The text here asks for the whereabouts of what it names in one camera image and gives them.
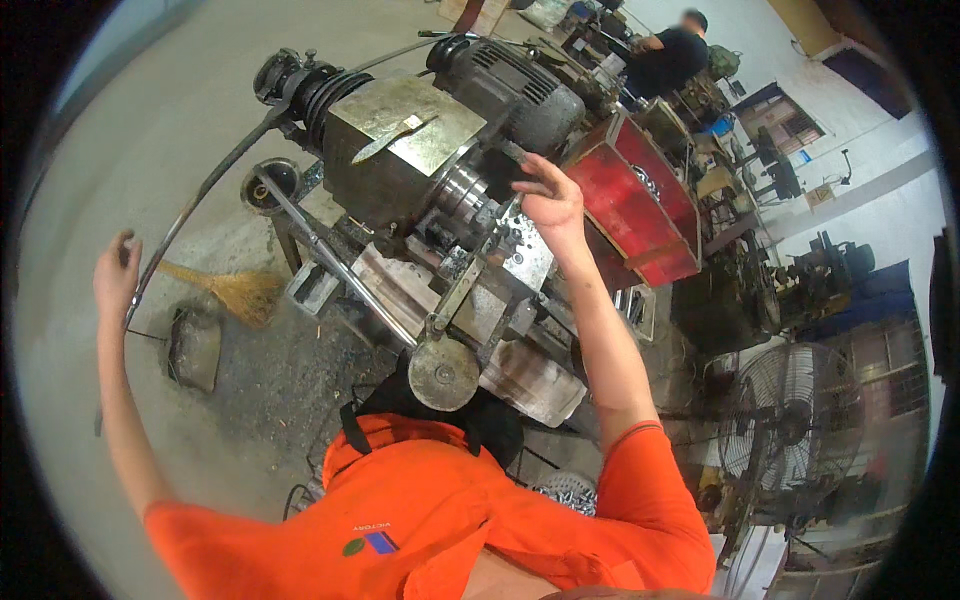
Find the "person in black shirt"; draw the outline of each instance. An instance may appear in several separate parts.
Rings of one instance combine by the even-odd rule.
[[[652,99],[681,89],[707,66],[707,18],[693,9],[684,12],[680,25],[655,36],[631,39],[626,61],[627,89],[635,97]]]

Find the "black shirt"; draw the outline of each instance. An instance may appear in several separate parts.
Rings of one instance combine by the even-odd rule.
[[[635,96],[653,98],[681,89],[707,66],[707,43],[686,29],[671,27],[657,34],[662,50],[647,50],[627,62],[627,88]]]

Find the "black pants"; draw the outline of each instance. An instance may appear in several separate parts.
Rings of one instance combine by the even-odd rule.
[[[523,448],[523,423],[513,407],[478,387],[473,398],[453,412],[432,409],[417,400],[410,389],[407,364],[401,357],[396,371],[377,386],[354,415],[393,413],[408,419],[449,423],[467,433],[469,445],[485,447],[501,467],[506,468],[514,461]]]

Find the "black hair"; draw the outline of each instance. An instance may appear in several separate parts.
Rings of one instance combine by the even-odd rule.
[[[693,19],[700,25],[700,29],[704,30],[704,33],[707,32],[707,18],[704,14],[696,9],[689,9],[684,12],[684,19]]]

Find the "fan grille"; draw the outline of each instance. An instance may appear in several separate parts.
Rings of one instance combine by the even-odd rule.
[[[863,421],[860,386],[838,352],[771,348],[737,377],[720,424],[720,462],[764,490],[826,495],[850,468]]]

